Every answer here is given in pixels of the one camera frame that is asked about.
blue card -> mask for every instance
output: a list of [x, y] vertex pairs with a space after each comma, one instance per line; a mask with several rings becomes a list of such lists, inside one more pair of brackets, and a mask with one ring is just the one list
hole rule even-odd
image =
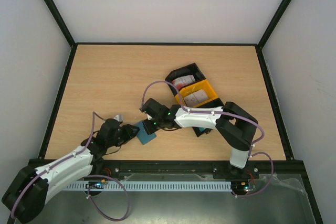
[[146, 132], [145, 128], [143, 127], [142, 121], [136, 123], [135, 126], [140, 128], [140, 130], [139, 130], [139, 132], [136, 136], [138, 137], [138, 139], [140, 140], [140, 142], [142, 144], [146, 144], [146, 143], [150, 142], [151, 140], [153, 140], [154, 138], [156, 138], [155, 133], [153, 133], [151, 135], [147, 135], [147, 132]]

gray wall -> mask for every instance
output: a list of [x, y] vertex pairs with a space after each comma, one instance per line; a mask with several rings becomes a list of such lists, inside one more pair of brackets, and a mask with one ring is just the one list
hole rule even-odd
[[281, 0], [54, 0], [75, 41], [257, 43]]
[[336, 220], [336, 0], [293, 0], [264, 48], [295, 158]]
[[[36, 158], [69, 56], [43, 0], [0, 0], [0, 196]], [[9, 211], [0, 204], [0, 223]]]

light wood surface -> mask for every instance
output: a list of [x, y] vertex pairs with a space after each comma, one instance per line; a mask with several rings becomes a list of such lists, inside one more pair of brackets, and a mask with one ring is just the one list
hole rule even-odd
[[[60, 158], [87, 138], [92, 111], [104, 118], [118, 113], [124, 123], [145, 119], [139, 111], [144, 89], [171, 70], [197, 63], [221, 100], [233, 101], [253, 115], [266, 137], [253, 152], [285, 160], [274, 115], [254, 47], [79, 45], [64, 91], [46, 158]], [[176, 101], [165, 84], [152, 86], [146, 98], [166, 106]], [[102, 121], [96, 119], [98, 130]], [[146, 145], [132, 139], [105, 159], [229, 160], [231, 147], [217, 131], [196, 137], [192, 128], [158, 131]], [[267, 159], [262, 155], [256, 160]]]

black frame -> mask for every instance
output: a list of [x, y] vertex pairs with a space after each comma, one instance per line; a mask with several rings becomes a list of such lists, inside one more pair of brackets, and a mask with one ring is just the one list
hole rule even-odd
[[[278, 101], [276, 99], [276, 95], [272, 86], [272, 82], [270, 79], [270, 75], [267, 69], [267, 65], [265, 63], [265, 58], [262, 53], [262, 48], [266, 44], [267, 40], [271, 36], [273, 30], [275, 29], [276, 25], [280, 21], [282, 15], [284, 14], [286, 8], [290, 4], [291, 0], [282, 0], [281, 4], [279, 5], [277, 11], [275, 12], [271, 22], [269, 23], [267, 29], [265, 30], [260, 42], [258, 44], [235, 44], [235, 43], [222, 43], [222, 44], [214, 44], [214, 43], [96, 43], [96, 42], [75, 42], [71, 36], [70, 31], [68, 30], [64, 20], [62, 19], [55, 3], [53, 0], [44, 0], [46, 5], [48, 6], [51, 14], [53, 15], [55, 21], [57, 22], [59, 28], [61, 29], [64, 37], [68, 41], [71, 52], [69, 55], [68, 63], [60, 84], [59, 91], [56, 96], [56, 101], [51, 112], [50, 120], [47, 126], [46, 134], [43, 139], [39, 155], [37, 159], [31, 159], [29, 161], [29, 165], [32, 167], [41, 166], [51, 162], [52, 160], [45, 159], [47, 147], [49, 144], [49, 140], [51, 137], [51, 133], [54, 128], [55, 120], [57, 117], [57, 113], [59, 110], [59, 106], [62, 100], [62, 96], [67, 84], [67, 80], [70, 74], [70, 69], [72, 62], [74, 60], [77, 46], [78, 45], [171, 45], [171, 46], [253, 46], [256, 49], [257, 57], [259, 60], [260, 68], [262, 71], [262, 75], [264, 78], [264, 82], [266, 85], [266, 89], [269, 95], [269, 100], [271, 103], [271, 107], [275, 116], [275, 120], [277, 123], [279, 135], [281, 138], [281, 143], [283, 146], [283, 150], [285, 152], [286, 161], [274, 161], [274, 169], [278, 174], [300, 174], [303, 180], [304, 187], [306, 192], [308, 193], [308, 198], [310, 201], [310, 205], [316, 220], [316, 223], [323, 223], [322, 218], [320, 215], [320, 211], [318, 209], [309, 178], [306, 172], [305, 165], [303, 161], [295, 160], [293, 151], [290, 146], [290, 142], [288, 139], [288, 135], [285, 129], [285, 125], [282, 120], [281, 112], [279, 110]], [[220, 173], [220, 167], [227, 167], [229, 161], [104, 161], [104, 166], [109, 167], [112, 170], [118, 168], [118, 175], [122, 174], [123, 172], [127, 173], [128, 170], [132, 170], [132, 173], [208, 173], [213, 174], [214, 177], [220, 178], [224, 176], [224, 174]], [[249, 165], [253, 165], [258, 169], [259, 173], [269, 173], [270, 171], [270, 163], [265, 161], [249, 161]], [[10, 217], [8, 219], [7, 224], [14, 223]]]

white gear rack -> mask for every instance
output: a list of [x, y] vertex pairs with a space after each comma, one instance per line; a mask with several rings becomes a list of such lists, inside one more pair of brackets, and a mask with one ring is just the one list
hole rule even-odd
[[[77, 181], [67, 186], [64, 191], [85, 191], [89, 181]], [[121, 182], [127, 191], [231, 191], [231, 182]], [[91, 191], [123, 191], [115, 182], [97, 186]]]

